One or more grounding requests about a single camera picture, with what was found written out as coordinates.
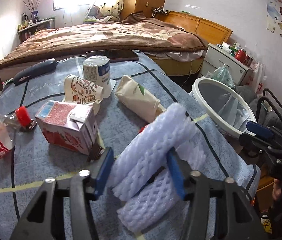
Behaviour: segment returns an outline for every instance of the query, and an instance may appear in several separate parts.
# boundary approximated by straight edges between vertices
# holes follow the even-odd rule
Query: red jar
[[[239,61],[239,62],[244,62],[245,58],[246,58],[246,52],[245,49],[240,49],[237,54],[235,55],[235,58]]]

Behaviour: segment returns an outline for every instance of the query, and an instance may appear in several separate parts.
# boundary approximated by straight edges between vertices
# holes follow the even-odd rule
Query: clear plastic bag
[[[205,77],[217,80],[223,83],[224,85],[227,85],[229,88],[233,89],[235,87],[235,84],[233,82],[232,76],[228,69],[229,69],[229,66],[224,64],[222,67],[219,67],[213,73],[208,72],[205,75]]]

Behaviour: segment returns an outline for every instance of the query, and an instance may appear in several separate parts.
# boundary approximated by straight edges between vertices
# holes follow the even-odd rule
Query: brown blanket
[[[145,52],[196,52],[207,50],[198,36],[143,13],[122,23],[95,23],[42,30],[0,60],[0,69],[25,62],[104,49],[139,49]]]

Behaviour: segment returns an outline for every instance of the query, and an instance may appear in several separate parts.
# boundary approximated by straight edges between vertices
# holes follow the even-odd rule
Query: smartphone
[[[107,56],[110,62],[139,60],[139,56],[132,49],[98,50],[90,51],[85,54],[86,58],[98,55]]]

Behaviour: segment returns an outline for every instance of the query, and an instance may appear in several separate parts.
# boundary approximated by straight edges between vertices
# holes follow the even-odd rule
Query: plastic bottle
[[[18,108],[14,114],[0,114],[0,159],[14,147],[18,129],[30,123],[31,119],[24,106]]]

